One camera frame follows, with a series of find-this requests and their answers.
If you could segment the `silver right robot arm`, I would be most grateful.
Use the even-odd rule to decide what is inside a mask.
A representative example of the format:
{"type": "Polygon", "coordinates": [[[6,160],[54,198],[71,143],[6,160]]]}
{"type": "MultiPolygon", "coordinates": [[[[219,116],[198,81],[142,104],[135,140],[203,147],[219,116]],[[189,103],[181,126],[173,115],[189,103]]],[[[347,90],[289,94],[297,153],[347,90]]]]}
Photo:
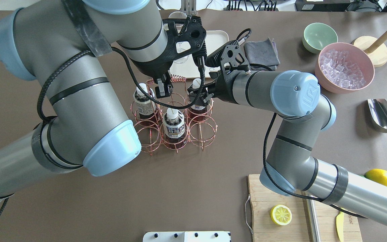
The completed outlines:
{"type": "Polygon", "coordinates": [[[218,71],[203,88],[188,87],[196,105],[211,98],[274,112],[283,120],[269,155],[261,182],[286,196],[301,190],[313,200],[335,209],[356,213],[387,226],[387,187],[311,156],[321,131],[335,122],[336,110],[320,92],[311,73],[289,70],[218,71]]]}

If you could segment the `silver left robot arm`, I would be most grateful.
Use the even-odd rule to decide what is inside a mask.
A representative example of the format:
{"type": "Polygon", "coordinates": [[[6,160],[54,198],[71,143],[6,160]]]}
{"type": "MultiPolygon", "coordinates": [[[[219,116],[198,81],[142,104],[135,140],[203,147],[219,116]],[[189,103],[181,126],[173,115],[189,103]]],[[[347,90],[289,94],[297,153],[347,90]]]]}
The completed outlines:
{"type": "Polygon", "coordinates": [[[170,95],[173,61],[201,49],[199,17],[161,19],[150,0],[42,0],[0,20],[0,61],[17,78],[37,80],[55,117],[0,150],[0,202],[48,177],[86,167],[103,176],[141,152],[98,57],[122,54],[170,95]]]}

